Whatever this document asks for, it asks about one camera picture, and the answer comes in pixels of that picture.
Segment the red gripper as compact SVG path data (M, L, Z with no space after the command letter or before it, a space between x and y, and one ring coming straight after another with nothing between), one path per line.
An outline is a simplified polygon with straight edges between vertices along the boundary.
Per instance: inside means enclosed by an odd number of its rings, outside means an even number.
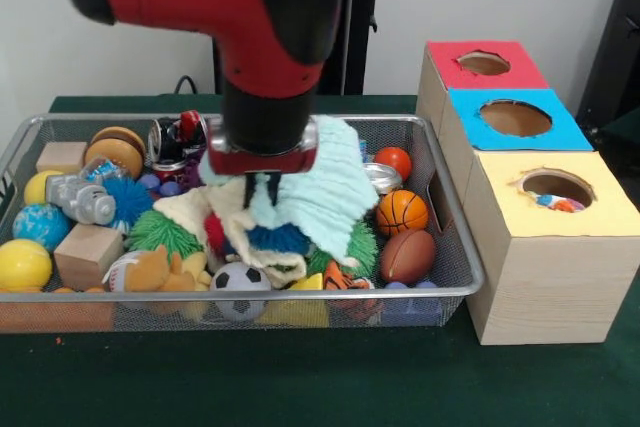
M235 147L229 140L221 116L208 121L208 163L217 175L243 175L267 172L268 195L272 206L278 202L281 174L308 172L316 159L319 145L318 125L308 121L297 146L279 154L259 155ZM255 193L255 175L245 175L243 209L247 210Z

